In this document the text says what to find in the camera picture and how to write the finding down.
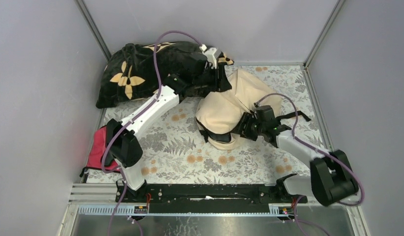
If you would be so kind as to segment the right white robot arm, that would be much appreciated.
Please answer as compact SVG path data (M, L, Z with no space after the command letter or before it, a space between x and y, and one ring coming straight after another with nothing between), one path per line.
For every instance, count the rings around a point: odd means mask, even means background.
M280 202L287 203L294 196L303 195L314 197L327 207L357 194L359 184L343 151L322 150L296 137L293 127L281 123L283 119L298 116L311 120L303 112L276 117L271 106L257 106L254 112L242 115L233 133L253 141L262 136L275 148L284 150L308 166L309 176L289 174L277 180L275 195Z

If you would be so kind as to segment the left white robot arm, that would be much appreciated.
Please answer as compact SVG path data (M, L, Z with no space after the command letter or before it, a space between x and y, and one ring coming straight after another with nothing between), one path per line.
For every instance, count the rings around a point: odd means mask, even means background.
M145 198L146 180L141 174L143 148L141 138L153 123L187 97L222 92L231 88L224 67L233 64L225 53L192 55L182 63L186 69L199 74L186 78L183 73L168 73L159 78L158 88L143 105L122 120L110 120L106 124L106 144L102 160L111 157L116 165L111 172L119 171L127 188L127 196L134 202Z

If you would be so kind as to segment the beige canvas student bag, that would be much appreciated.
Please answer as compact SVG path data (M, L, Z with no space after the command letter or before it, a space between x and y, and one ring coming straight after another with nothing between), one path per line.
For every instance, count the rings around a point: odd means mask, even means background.
M201 99L195 119L206 142L220 150L240 147L244 141L233 133L243 113L255 111L257 106L270 105L276 117L281 115L282 97L255 75L237 69L228 80L232 89L225 92L210 92Z

